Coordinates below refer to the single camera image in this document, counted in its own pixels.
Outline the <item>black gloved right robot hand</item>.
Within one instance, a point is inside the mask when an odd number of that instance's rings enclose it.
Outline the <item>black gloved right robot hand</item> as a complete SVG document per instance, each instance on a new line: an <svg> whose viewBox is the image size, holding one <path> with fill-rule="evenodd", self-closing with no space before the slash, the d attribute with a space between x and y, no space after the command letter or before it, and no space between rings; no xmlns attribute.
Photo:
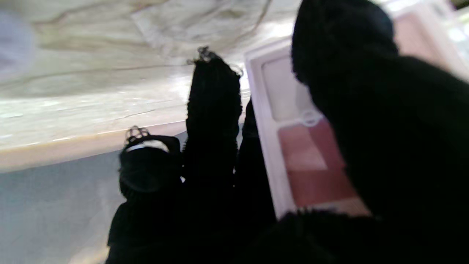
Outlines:
<svg viewBox="0 0 469 264"><path fill-rule="evenodd" d="M276 220L252 102L237 146L240 76L198 52L184 149L129 130L107 264L468 263L468 83L400 55L378 5L304 0L291 50L370 217Z"/></svg>

